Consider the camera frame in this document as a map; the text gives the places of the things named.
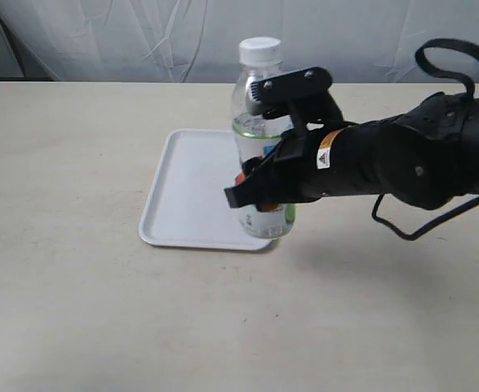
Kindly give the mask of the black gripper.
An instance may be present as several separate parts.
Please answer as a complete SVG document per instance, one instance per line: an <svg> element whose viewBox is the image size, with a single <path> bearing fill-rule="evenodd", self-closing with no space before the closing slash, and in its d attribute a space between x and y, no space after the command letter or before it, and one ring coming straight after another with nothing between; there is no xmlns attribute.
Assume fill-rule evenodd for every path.
<svg viewBox="0 0 479 392"><path fill-rule="evenodd" d="M313 203L337 194L337 169L333 152L336 134L308 134L302 158L274 160L281 140L262 156L241 163L234 185L224 190L228 205L238 209L253 205L258 212L277 210L283 203Z"/></svg>

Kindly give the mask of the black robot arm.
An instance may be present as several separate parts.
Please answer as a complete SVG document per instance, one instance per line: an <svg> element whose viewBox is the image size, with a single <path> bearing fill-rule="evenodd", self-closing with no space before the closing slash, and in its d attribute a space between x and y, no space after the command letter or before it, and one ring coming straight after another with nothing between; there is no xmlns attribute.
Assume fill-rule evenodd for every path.
<svg viewBox="0 0 479 392"><path fill-rule="evenodd" d="M479 98L437 93L390 118L289 131L245 169L224 191L232 208L390 194L435 210L479 195Z"/></svg>

